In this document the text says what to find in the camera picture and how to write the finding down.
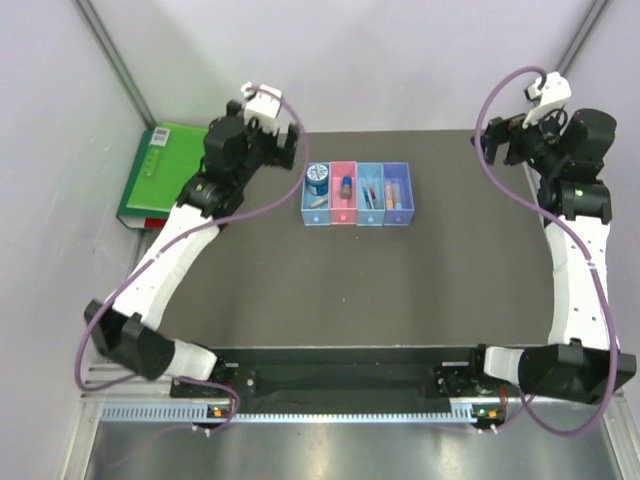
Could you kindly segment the blue pen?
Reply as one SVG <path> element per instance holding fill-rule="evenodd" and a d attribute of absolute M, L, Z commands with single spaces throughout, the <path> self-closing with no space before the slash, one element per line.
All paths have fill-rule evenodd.
<path fill-rule="evenodd" d="M 368 180 L 368 190 L 371 198 L 372 208 L 376 210 L 379 209 L 379 202 L 378 202 L 378 196 L 375 189 L 375 184 L 371 180 Z"/>

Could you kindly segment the red folder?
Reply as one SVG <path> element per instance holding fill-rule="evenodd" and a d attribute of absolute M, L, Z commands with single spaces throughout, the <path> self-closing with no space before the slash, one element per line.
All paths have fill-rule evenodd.
<path fill-rule="evenodd" d="M 166 219 L 146 218 L 144 220 L 144 229 L 160 229 L 166 224 Z"/>

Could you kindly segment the red pen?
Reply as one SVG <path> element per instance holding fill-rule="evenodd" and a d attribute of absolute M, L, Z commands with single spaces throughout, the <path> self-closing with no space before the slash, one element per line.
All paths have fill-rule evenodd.
<path fill-rule="evenodd" d="M 366 208 L 367 209 L 371 209 L 372 208 L 372 204 L 371 204 L 371 200 L 370 200 L 370 197 L 369 197 L 369 193 L 368 193 L 367 187 L 365 185 L 361 185 L 361 190 L 362 190 L 362 193 L 363 193 L 364 203 L 366 205 Z"/>

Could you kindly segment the orange highlighter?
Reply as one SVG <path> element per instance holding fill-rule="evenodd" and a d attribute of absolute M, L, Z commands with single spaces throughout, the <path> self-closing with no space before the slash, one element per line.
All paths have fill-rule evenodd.
<path fill-rule="evenodd" d="M 393 187 L 389 181 L 385 182 L 385 201 L 386 201 L 387 210 L 393 210 L 395 208 L 395 203 L 393 198 Z"/>

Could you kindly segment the teal blue bin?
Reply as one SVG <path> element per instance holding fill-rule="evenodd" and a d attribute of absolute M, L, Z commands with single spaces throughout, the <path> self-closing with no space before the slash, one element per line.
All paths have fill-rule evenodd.
<path fill-rule="evenodd" d="M 358 162 L 356 164 L 356 176 L 357 176 L 357 220 L 358 226 L 374 227 L 382 226 L 384 223 L 384 217 L 386 214 L 385 193 L 384 193 L 384 178 L 383 178 L 383 166 L 381 163 L 372 162 Z M 368 180 L 371 180 L 375 184 L 376 193 L 378 196 L 379 209 L 367 209 L 364 203 L 364 197 L 361 190 L 361 185 L 365 185 L 368 190 Z"/>

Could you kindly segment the green folder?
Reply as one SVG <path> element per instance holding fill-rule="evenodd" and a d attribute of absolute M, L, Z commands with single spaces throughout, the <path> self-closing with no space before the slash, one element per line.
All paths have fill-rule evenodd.
<path fill-rule="evenodd" d="M 152 143 L 163 148 L 159 179 L 171 209 L 184 184 L 199 170 L 207 129 L 161 122 L 150 130 L 156 131 Z"/>

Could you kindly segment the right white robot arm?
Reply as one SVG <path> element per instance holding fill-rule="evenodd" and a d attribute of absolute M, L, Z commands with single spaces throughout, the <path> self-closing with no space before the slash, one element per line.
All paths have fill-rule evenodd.
<path fill-rule="evenodd" d="M 598 175 L 615 139 L 616 120 L 596 109 L 573 115 L 555 108 L 532 126 L 524 115 L 489 121 L 481 135 L 487 163 L 507 145 L 507 165 L 525 163 L 540 176 L 537 204 L 554 215 L 544 222 L 552 257 L 554 307 L 545 346 L 488 346 L 467 370 L 469 388 L 487 396 L 503 381 L 529 395 L 585 404 L 600 402 L 607 385 L 620 388 L 637 371 L 620 353 L 610 363 L 601 302 L 607 297 L 606 247 L 612 221 L 609 189 Z"/>

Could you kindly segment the light blue highlighter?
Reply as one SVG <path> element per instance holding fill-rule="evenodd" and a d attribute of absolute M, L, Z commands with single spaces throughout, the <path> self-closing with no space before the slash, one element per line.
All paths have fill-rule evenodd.
<path fill-rule="evenodd" d="M 402 188 L 399 183 L 392 184 L 392 198 L 394 203 L 394 208 L 396 210 L 402 210 L 403 206 L 403 198 L 402 198 Z"/>

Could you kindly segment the small blue capped bottle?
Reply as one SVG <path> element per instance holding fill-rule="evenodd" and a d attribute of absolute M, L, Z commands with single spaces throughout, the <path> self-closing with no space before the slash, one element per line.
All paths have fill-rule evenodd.
<path fill-rule="evenodd" d="M 352 177 L 343 176 L 340 186 L 340 198 L 350 200 L 352 198 Z"/>

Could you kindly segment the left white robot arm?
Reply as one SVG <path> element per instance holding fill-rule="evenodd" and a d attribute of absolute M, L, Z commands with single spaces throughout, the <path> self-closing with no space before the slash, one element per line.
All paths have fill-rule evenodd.
<path fill-rule="evenodd" d="M 205 396 L 226 387 L 223 360 L 209 348 L 163 336 L 159 327 L 173 294 L 202 251 L 224 226 L 254 217 L 239 213 L 244 190 L 263 166 L 290 170 L 304 135 L 294 116 L 285 134 L 281 111 L 290 105 L 265 86 L 231 100 L 203 139 L 198 170 L 183 185 L 156 241 L 130 276 L 104 301 L 85 309 L 86 330 L 78 347 L 74 379 L 83 392 L 81 366 L 87 345 L 128 370 L 130 377 L 162 376 L 192 382 Z"/>

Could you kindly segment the pink bin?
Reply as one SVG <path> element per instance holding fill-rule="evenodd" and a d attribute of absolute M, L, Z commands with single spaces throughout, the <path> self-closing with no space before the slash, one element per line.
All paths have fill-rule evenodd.
<path fill-rule="evenodd" d="M 339 161 L 330 163 L 330 221 L 332 225 L 355 225 L 357 220 L 357 176 L 356 163 Z M 340 186 L 343 176 L 352 177 L 352 198 L 340 198 Z"/>

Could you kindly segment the light blue bin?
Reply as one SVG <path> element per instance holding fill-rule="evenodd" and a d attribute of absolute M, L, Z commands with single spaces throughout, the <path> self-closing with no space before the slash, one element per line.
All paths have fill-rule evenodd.
<path fill-rule="evenodd" d="M 324 163 L 324 164 L 328 164 L 329 165 L 329 182 L 330 182 L 330 172 L 331 172 L 331 167 L 329 163 Z M 328 198 L 328 203 L 323 205 L 320 208 L 316 208 L 316 209 L 310 209 L 309 208 L 309 204 L 318 199 L 318 198 L 322 198 L 322 197 L 327 197 Z M 329 226 L 331 221 L 330 221 L 330 194 L 329 194 L 329 189 L 328 189 L 328 193 L 324 196 L 314 196 L 311 195 L 306 188 L 305 185 L 305 176 L 304 176 L 304 181 L 303 181 L 303 186 L 302 186 L 302 197 L 301 197 L 301 216 L 303 219 L 303 223 L 305 226 Z"/>

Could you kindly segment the white eraser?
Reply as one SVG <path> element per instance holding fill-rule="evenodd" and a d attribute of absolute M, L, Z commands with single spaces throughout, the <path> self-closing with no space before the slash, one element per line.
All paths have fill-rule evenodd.
<path fill-rule="evenodd" d="M 328 198 L 327 197 L 318 198 L 318 199 L 312 201 L 309 204 L 309 208 L 310 209 L 320 208 L 320 207 L 322 207 L 323 205 L 325 205 L 327 203 L 328 203 Z"/>

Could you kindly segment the blue round tape dispenser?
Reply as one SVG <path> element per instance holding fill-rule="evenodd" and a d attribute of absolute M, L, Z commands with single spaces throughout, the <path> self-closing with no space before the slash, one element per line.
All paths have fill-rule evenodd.
<path fill-rule="evenodd" d="M 329 189 L 329 165 L 324 163 L 311 163 L 305 175 L 307 191 L 314 196 L 324 196 Z"/>

